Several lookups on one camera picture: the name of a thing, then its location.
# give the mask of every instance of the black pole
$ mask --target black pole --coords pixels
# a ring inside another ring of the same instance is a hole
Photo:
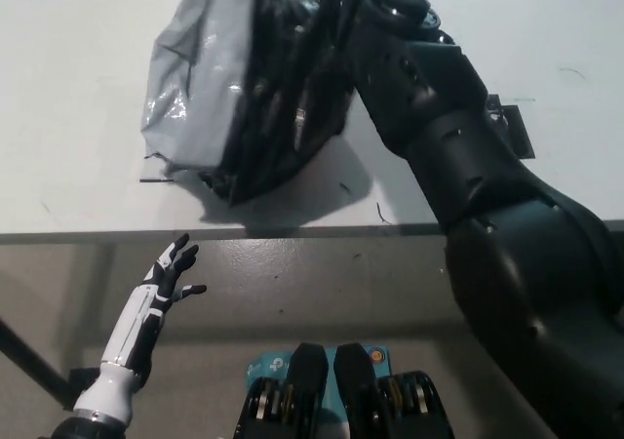
[[[0,351],[52,395],[66,410],[71,410],[80,392],[72,388],[52,366],[0,319]]]

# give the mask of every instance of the white robotic hand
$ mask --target white robotic hand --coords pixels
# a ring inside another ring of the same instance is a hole
[[[176,288],[180,275],[196,261],[197,245],[177,255],[188,243],[184,234],[151,266],[130,295],[104,350],[96,382],[74,406],[79,417],[110,422],[124,429],[132,419],[132,396],[147,381],[151,355],[174,302],[206,292],[205,285]]]

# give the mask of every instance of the robot finger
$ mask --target robot finger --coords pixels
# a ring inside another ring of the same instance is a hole
[[[174,272],[179,276],[183,271],[188,270],[195,263],[199,246],[195,244],[186,249],[182,255],[174,262]]]
[[[172,262],[176,259],[177,252],[188,244],[189,239],[190,236],[187,232],[182,234],[167,249],[165,249],[165,252],[163,252],[156,260],[156,263],[158,263],[164,270],[169,268]]]
[[[206,285],[187,285],[174,291],[172,300],[174,302],[191,295],[201,295],[207,291]]]

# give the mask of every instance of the plastic bag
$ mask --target plastic bag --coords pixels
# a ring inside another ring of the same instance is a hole
[[[294,176],[341,133],[353,87],[319,0],[182,0],[158,37],[148,154],[238,203]]]

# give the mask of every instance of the gray plastic bag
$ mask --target gray plastic bag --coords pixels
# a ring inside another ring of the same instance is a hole
[[[170,168],[221,163],[242,95],[254,0],[182,0],[158,36],[141,131],[147,155]]]

